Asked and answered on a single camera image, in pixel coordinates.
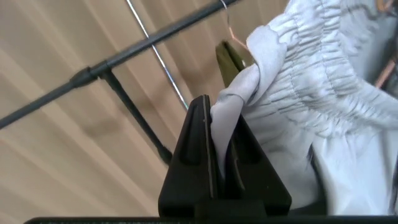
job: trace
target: white garment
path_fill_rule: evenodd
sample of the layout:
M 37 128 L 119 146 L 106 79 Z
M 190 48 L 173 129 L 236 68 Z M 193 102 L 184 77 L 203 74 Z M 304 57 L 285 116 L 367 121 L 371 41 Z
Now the white garment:
M 291 208 L 322 197 L 307 159 L 312 145 L 330 215 L 391 213 L 398 101 L 362 78 L 383 66 L 377 49 L 396 24 L 373 0 L 293 0 L 258 27 L 247 39 L 256 63 L 211 108 L 220 167 L 242 112 Z

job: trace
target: clothing rack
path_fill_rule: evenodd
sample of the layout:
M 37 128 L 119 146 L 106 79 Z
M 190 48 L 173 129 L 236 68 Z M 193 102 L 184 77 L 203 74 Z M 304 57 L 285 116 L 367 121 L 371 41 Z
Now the clothing rack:
M 223 2 L 228 6 L 234 2 L 239 0 L 223 0 Z M 141 115 L 135 104 L 132 102 L 126 91 L 123 89 L 119 80 L 116 78 L 112 69 L 117 67 L 118 65 L 124 63 L 132 57 L 140 54 L 144 50 L 152 47 L 153 45 L 171 37 L 172 35 L 180 32 L 181 30 L 190 27 L 191 25 L 201 21 L 202 19 L 212 15 L 213 13 L 219 11 L 224 8 L 224 4 L 221 1 L 217 1 L 211 3 L 196 12 L 190 14 L 187 17 L 175 22 L 174 24 L 169 25 L 168 27 L 161 29 L 155 34 L 149 36 L 147 39 L 141 40 L 130 47 L 124 49 L 120 53 L 113 55 L 112 57 L 103 60 L 100 63 L 92 67 L 86 67 L 76 73 L 71 77 L 69 82 L 63 84 L 62 86 L 50 91 L 46 95 L 38 98 L 37 100 L 29 103 L 28 105 L 23 106 L 22 108 L 16 110 L 15 112 L 7 115 L 6 117 L 0 119 L 0 129 L 5 128 L 11 123 L 17 121 L 18 119 L 23 118 L 24 116 L 34 112 L 40 107 L 50 103 L 53 100 L 63 96 L 69 91 L 89 85 L 97 79 L 105 80 L 108 85 L 116 92 L 117 96 L 129 110 L 129 112 L 133 115 L 133 117 L 137 120 L 140 127 L 144 130 L 144 132 L 148 135 L 149 139 L 157 148 L 160 157 L 162 160 L 169 164 L 172 158 L 172 153 L 161 143 L 159 138 L 156 136 L 155 132 L 153 132 L 152 128 L 148 125 L 144 117 Z

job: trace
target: shirred fabric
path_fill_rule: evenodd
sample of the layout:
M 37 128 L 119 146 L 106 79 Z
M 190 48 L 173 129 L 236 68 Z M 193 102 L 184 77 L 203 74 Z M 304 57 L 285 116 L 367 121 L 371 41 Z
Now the shirred fabric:
M 242 113 L 292 195 L 292 208 L 322 197 L 307 159 L 313 145 L 329 214 L 391 213 L 398 101 L 362 78 L 364 68 L 383 64 L 371 44 L 380 47 L 392 32 L 379 28 L 396 24 L 374 1 L 312 0 L 289 2 L 255 29 L 247 45 L 256 63 L 211 108 L 221 167 Z

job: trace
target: corrugated wall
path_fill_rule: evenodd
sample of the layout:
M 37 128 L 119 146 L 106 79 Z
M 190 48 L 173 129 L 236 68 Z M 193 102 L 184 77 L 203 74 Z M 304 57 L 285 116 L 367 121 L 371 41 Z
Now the corrugated wall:
M 215 0 L 132 0 L 149 33 Z M 229 10 L 245 40 L 286 1 L 243 0 Z M 0 0 L 0 116 L 65 83 L 87 65 L 145 36 L 123 0 Z M 225 12 L 159 44 L 184 98 L 216 100 L 223 82 L 215 46 Z M 153 51 L 114 69 L 133 102 L 172 150 L 185 117 Z M 156 216 L 167 167 L 102 81 L 0 130 L 0 223 L 37 216 Z

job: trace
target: green garment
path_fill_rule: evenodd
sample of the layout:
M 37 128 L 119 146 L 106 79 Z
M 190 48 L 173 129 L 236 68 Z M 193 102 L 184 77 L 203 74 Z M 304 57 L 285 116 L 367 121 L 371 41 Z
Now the green garment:
M 224 85 L 228 87 L 236 75 L 245 68 L 242 57 L 227 41 L 218 44 L 216 56 Z

